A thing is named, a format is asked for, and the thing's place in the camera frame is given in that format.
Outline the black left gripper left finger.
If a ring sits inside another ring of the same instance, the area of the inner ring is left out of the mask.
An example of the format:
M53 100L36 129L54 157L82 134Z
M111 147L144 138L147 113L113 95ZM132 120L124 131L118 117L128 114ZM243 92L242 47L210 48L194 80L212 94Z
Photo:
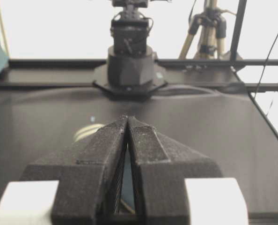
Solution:
M119 212L128 117L100 128L66 149L28 164L21 181L59 181L51 210L54 225L95 225Z

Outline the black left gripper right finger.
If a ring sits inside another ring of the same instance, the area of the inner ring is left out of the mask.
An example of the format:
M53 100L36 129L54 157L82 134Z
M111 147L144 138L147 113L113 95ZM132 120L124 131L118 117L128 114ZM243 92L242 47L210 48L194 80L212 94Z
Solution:
M222 178L215 160L128 118L135 211L145 225L188 225L186 178Z

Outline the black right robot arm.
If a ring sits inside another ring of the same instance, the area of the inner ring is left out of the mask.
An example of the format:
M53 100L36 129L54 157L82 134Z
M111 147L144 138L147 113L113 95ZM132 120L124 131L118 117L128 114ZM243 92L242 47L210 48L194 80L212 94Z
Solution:
M122 11L111 20L114 43L107 63L96 69L106 75L107 90L121 97L147 97L157 89L157 66L146 43L152 24L141 14L146 0L114 0ZM202 153L159 133L135 117L128 117L135 213L146 225L190 225L193 215L185 180L220 178L217 163Z

